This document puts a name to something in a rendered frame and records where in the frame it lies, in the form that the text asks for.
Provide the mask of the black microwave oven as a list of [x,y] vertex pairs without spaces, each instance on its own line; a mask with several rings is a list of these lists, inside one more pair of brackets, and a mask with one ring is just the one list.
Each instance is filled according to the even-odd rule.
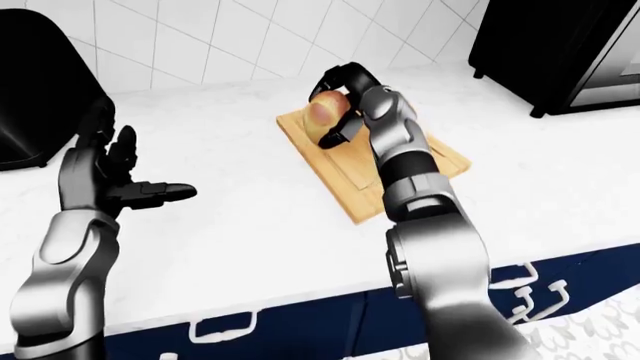
[[640,107],[640,0],[488,0],[468,64],[533,118]]

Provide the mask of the black rounded countertop appliance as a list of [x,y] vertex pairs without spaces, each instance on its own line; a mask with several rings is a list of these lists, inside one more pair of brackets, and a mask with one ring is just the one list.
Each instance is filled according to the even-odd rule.
[[114,115],[115,104],[52,20],[0,9],[0,171],[45,167],[89,123]]

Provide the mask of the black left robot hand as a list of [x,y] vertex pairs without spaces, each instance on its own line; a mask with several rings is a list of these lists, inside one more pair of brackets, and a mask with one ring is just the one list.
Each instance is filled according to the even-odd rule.
[[113,135],[111,129],[82,134],[64,155],[58,176],[63,211],[89,209],[118,218],[126,208],[154,209],[197,195],[193,185],[134,181],[136,131],[127,125]]

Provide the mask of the navy blue cabinet front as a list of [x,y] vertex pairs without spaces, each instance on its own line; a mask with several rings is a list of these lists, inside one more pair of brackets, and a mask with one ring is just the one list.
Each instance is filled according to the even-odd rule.
[[[557,313],[517,326],[544,360],[640,360],[640,243],[533,263],[534,296],[564,279],[570,302]],[[524,301],[514,290],[490,298],[509,315]],[[420,311],[391,288],[268,308],[249,335],[193,344],[188,323],[114,335],[108,360],[430,360]]]

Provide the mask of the wooden cutting board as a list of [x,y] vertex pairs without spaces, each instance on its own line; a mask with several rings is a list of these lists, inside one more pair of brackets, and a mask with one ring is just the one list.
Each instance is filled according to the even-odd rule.
[[354,224],[384,212],[367,128],[361,128],[351,142],[323,150],[306,136],[301,110],[278,116],[276,122]]

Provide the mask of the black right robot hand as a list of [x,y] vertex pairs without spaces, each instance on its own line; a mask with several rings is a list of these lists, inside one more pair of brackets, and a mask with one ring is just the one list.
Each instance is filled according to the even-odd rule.
[[411,152],[413,137],[406,122],[415,120],[416,113],[400,92],[382,85],[359,63],[350,62],[325,71],[309,98],[314,99],[323,92],[340,87],[348,90],[346,98],[349,109],[336,125],[315,141],[321,149],[332,149],[353,140],[360,128],[371,122],[385,125],[386,120],[391,119],[392,125],[401,125],[400,130],[382,127],[381,135],[399,135],[403,142],[389,146],[387,155],[397,156]]

